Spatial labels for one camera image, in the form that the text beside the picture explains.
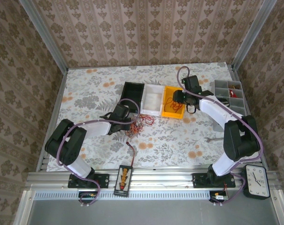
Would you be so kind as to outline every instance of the floral tablecloth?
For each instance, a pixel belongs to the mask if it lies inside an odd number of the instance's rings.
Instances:
[[[184,64],[197,75],[203,90],[211,90],[215,79],[231,80],[226,63]],[[183,65],[103,67],[69,70],[59,118],[74,123],[98,119],[111,112],[121,97],[124,82],[179,87],[177,70]],[[187,70],[181,71],[181,78]],[[184,113],[181,120],[155,117],[152,127],[130,139],[124,131],[112,135],[86,138],[80,156],[94,169],[117,169],[130,165],[136,151],[134,167],[211,164],[223,153],[223,141],[204,142],[204,137],[223,137],[213,131],[212,119],[203,112]],[[50,157],[47,171],[63,171]]]

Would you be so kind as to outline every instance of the red item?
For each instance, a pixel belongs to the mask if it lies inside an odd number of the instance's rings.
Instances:
[[[183,104],[178,103],[178,102],[174,102],[172,100],[172,98],[168,98],[166,103],[165,103],[165,107],[164,107],[164,111],[166,111],[166,105],[171,104],[170,107],[175,110],[175,113],[177,113],[177,111],[183,106]]]
[[[128,137],[132,138],[135,134],[143,131],[144,123],[147,125],[153,125],[154,117],[148,115],[140,115],[135,122],[131,123],[130,130],[125,131],[125,134]]]
[[[136,154],[136,151],[134,150],[134,148],[132,147],[132,145],[131,144],[129,144],[129,142],[126,142],[126,144],[129,146],[129,147],[131,147],[131,149],[133,150],[133,158],[132,158],[132,162],[131,162],[131,165],[130,166],[132,166],[133,165],[133,161],[134,161],[134,156],[135,156],[135,154]]]
[[[230,90],[230,97],[234,97],[234,98],[237,98],[237,96],[236,96],[236,94],[232,91],[232,90]]]

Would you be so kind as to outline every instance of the metal frame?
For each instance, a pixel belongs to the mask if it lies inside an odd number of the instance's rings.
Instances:
[[[78,200],[79,190],[36,191],[34,200]],[[126,198],[101,190],[98,200],[209,200],[209,191],[130,191]]]
[[[273,6],[275,5],[276,0],[265,0],[262,3],[262,6],[256,15],[253,23],[251,24],[248,33],[246,34],[243,43],[241,44],[234,61],[232,62],[234,70],[239,69],[243,59],[245,58],[247,52],[249,51],[254,40],[258,36],[262,26],[264,25],[267,17],[269,16]]]
[[[36,167],[37,172],[39,172],[41,170],[44,159],[46,157],[49,158],[48,153],[45,151],[45,144],[46,144],[47,140],[49,139],[50,135],[53,133],[53,131],[56,128],[57,118],[58,118],[58,115],[59,115],[59,109],[61,107],[61,101],[62,101],[64,89],[65,89],[65,86],[66,86],[66,81],[67,81],[67,72],[65,73],[65,75],[62,78],[61,86],[59,87],[59,91],[57,93],[57,98],[56,98],[56,101],[55,101],[55,105],[54,105],[54,108],[53,108],[53,112],[52,112],[52,116],[51,116],[51,119],[50,119],[50,122],[49,122],[49,126],[48,126],[48,129],[47,129],[46,135],[45,135],[41,154],[38,158],[38,164],[37,164],[37,167]]]
[[[232,70],[232,66],[228,65],[231,77],[233,80],[239,81],[239,77],[236,71]],[[59,114],[59,108],[61,105],[61,99],[66,83],[67,75],[64,76],[60,86],[59,94],[54,106],[54,112],[51,117],[50,125],[45,137],[45,142],[49,135],[54,131]],[[246,104],[246,111],[250,114],[249,107]],[[45,172],[49,156],[45,154],[43,150],[39,164],[37,166],[37,172],[31,172],[28,175],[27,183],[25,185],[25,191],[23,193],[21,203],[16,215],[14,224],[26,224],[32,202],[36,193],[41,191],[65,193],[69,192],[68,189],[69,172]],[[261,162],[255,162],[253,164],[262,165],[267,169],[265,157],[262,157]],[[241,171],[242,165],[235,169],[235,173]],[[180,193],[192,193],[195,191],[209,191],[217,190],[216,188],[193,188],[192,173],[206,173],[208,165],[199,166],[168,166],[168,167],[153,167],[153,168],[136,168],[132,174],[132,180],[130,184],[131,192],[166,192],[172,193],[174,191]],[[109,173],[110,184],[106,192],[112,192],[117,177],[117,170],[98,170],[96,173]],[[270,193],[272,201],[275,207],[276,215],[280,224],[284,224],[284,195],[279,185],[276,173],[274,171],[268,171],[268,180],[270,186]],[[229,190],[238,190],[241,186],[241,180],[236,179],[236,188],[229,188]]]

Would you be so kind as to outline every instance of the patterned wallpaper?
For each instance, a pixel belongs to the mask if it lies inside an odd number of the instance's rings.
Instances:
[[[68,67],[232,63],[262,0],[34,0]]]
[[[0,1],[0,224],[35,170],[62,74],[23,7]]]
[[[278,0],[238,70],[271,169],[284,189],[284,0]]]

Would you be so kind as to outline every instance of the gray compartment tray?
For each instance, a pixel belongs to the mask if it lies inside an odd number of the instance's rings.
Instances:
[[[237,97],[230,97],[230,90],[232,90]],[[230,109],[246,116],[245,100],[241,82],[215,80],[213,92],[217,98],[225,98],[230,104]],[[222,127],[216,121],[213,121],[213,130],[223,132]]]

